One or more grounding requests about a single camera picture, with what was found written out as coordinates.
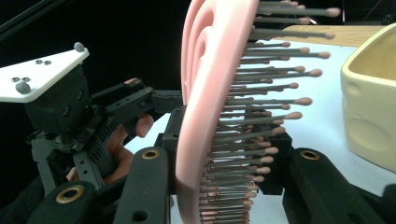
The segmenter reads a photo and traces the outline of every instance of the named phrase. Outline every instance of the screw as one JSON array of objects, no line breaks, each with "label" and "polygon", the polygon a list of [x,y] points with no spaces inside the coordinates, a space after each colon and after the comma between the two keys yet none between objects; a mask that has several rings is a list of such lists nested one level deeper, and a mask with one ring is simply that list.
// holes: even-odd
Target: screw
[{"label": "screw", "polygon": [[83,90],[79,91],[77,99],[81,100],[83,95],[84,95],[84,91]]},{"label": "screw", "polygon": [[84,46],[81,43],[79,43],[79,42],[77,42],[74,47],[75,47],[75,50],[77,52],[84,52],[85,51]]},{"label": "screw", "polygon": [[15,89],[20,93],[20,94],[27,94],[31,91],[31,88],[29,84],[26,82],[19,82],[17,85],[15,85]]},{"label": "screw", "polygon": [[66,105],[64,107],[64,112],[63,112],[64,117],[66,117],[69,114],[69,112],[70,112],[70,105]]}]

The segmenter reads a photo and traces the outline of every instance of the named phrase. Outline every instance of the white table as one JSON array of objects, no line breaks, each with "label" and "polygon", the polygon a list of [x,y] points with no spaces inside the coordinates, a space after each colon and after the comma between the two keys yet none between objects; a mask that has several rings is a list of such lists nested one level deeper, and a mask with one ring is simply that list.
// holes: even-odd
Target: white table
[{"label": "white table", "polygon": [[[284,127],[293,139],[292,145],[295,148],[310,147],[320,151],[332,161],[351,184],[376,195],[381,195],[386,185],[396,183],[396,174],[382,169],[351,152],[347,148],[344,134],[340,70],[344,61],[356,48],[292,42],[291,48],[299,47],[309,47],[312,52],[326,50],[332,54],[332,57],[328,60],[297,58],[288,62],[271,63],[270,65],[304,65],[306,70],[320,68],[323,70],[322,77],[285,80],[287,83],[299,83],[300,88],[281,93],[271,93],[262,98],[297,99],[303,96],[311,97],[314,100],[311,106],[293,106],[290,110],[303,112],[304,117],[302,119],[285,122]],[[153,146],[157,134],[163,132],[168,118],[169,115],[165,115],[157,120],[146,138],[136,138],[127,147],[135,152],[140,148]],[[263,223],[264,221],[266,223],[288,223],[281,202],[281,196],[259,194],[254,200],[255,204],[250,212],[250,223]],[[171,216],[172,224],[181,223],[177,205],[172,207]]]}]

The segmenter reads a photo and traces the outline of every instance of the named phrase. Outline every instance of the wooden surface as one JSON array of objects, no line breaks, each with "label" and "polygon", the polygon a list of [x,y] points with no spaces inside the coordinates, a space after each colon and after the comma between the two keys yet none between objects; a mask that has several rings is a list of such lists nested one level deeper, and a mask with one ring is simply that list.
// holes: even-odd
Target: wooden surface
[{"label": "wooden surface", "polygon": [[376,34],[384,26],[325,26],[325,25],[293,25],[284,30],[303,31],[317,33],[335,33],[334,39],[324,39],[319,37],[297,38],[280,37],[277,39],[306,42],[312,44],[327,44],[337,46],[359,47],[370,36]]}]

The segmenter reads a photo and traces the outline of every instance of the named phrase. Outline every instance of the black screw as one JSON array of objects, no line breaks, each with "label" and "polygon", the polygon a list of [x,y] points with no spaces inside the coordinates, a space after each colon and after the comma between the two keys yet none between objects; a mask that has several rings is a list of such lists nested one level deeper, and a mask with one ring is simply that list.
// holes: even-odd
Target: black screw
[{"label": "black screw", "polygon": [[79,91],[77,99],[81,100],[83,95],[84,95],[84,91],[83,90]]},{"label": "black screw", "polygon": [[66,117],[69,114],[69,112],[70,112],[70,105],[66,105],[64,107],[64,112],[63,112],[64,117]]}]

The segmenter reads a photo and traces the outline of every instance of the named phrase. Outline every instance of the mounting hole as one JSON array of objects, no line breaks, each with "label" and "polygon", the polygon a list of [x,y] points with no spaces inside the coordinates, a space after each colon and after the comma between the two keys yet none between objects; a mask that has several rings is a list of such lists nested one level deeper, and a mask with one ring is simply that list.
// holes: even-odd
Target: mounting hole
[{"label": "mounting hole", "polygon": [[320,158],[318,153],[313,152],[313,151],[308,151],[308,150],[302,151],[301,156],[306,158],[307,160],[311,160],[311,161],[317,161]]},{"label": "mounting hole", "polygon": [[146,211],[137,211],[132,216],[132,221],[133,222],[142,222],[142,221],[146,221],[146,219],[148,219],[148,217],[149,217],[149,214]]},{"label": "mounting hole", "polygon": [[78,92],[77,100],[80,101],[82,97],[84,96],[84,90],[81,90]]},{"label": "mounting hole", "polygon": [[64,112],[62,113],[64,117],[67,117],[70,114],[71,107],[72,107],[71,105],[66,105],[64,107]]},{"label": "mounting hole", "polygon": [[148,151],[145,151],[142,155],[143,159],[145,160],[152,160],[160,156],[160,151],[157,149],[151,149]]},{"label": "mounting hole", "polygon": [[78,199],[84,193],[84,187],[81,185],[75,185],[67,189],[62,190],[56,196],[57,203],[71,203]]},{"label": "mounting hole", "polygon": [[358,214],[355,212],[348,212],[347,216],[353,223],[356,223],[356,224],[368,224],[369,223],[367,218],[365,218],[361,214]]}]

